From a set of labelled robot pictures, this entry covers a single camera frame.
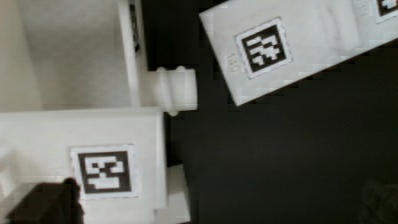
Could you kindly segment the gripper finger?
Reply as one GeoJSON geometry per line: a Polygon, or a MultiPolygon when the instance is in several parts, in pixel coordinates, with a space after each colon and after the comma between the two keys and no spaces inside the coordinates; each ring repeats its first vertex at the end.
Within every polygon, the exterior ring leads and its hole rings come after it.
{"type": "Polygon", "coordinates": [[[72,178],[35,185],[4,213],[4,224],[84,224],[79,186],[72,178]]]}

